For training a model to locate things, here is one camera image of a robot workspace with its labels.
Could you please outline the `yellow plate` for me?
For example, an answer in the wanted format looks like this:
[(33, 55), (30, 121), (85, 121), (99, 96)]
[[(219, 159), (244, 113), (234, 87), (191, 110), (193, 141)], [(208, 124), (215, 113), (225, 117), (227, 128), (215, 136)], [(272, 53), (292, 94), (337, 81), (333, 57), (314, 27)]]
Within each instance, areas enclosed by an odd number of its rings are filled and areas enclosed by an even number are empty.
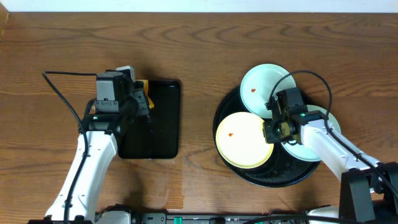
[(248, 112), (237, 112), (225, 117), (216, 129), (218, 152), (229, 164), (253, 169), (267, 162), (274, 150), (266, 143), (264, 120)]

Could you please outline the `green and yellow sponge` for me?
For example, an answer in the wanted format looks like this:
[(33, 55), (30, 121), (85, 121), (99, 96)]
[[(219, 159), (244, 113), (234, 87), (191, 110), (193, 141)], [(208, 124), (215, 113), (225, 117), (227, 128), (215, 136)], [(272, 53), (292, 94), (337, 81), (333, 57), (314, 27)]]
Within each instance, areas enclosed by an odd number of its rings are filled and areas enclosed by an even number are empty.
[(139, 84), (143, 85), (144, 93), (148, 99), (149, 102), (149, 109), (152, 109), (154, 107), (153, 101), (150, 99), (148, 93), (149, 93), (149, 81), (148, 80), (137, 80)]

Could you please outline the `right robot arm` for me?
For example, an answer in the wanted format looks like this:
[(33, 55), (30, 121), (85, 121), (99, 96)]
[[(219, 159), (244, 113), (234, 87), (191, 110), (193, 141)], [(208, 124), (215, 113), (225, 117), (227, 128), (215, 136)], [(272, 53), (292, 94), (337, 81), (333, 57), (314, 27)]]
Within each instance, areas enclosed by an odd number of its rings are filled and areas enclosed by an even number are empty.
[(367, 155), (335, 129), (328, 113), (309, 111), (301, 91), (272, 91), (264, 123), (270, 144), (294, 140), (314, 152), (340, 181), (340, 204), (306, 212), (308, 223), (397, 223), (397, 163)]

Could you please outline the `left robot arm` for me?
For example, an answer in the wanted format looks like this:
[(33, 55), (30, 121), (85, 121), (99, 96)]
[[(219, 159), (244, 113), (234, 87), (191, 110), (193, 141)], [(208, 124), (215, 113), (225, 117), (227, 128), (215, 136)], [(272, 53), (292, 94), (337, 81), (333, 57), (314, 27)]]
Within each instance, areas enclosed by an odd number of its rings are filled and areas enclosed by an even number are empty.
[(135, 78), (130, 66), (94, 74), (96, 98), (83, 117), (71, 110), (78, 123), (78, 145), (63, 187), (44, 221), (94, 223), (96, 206), (108, 167), (123, 137), (140, 116), (148, 116), (146, 83)]

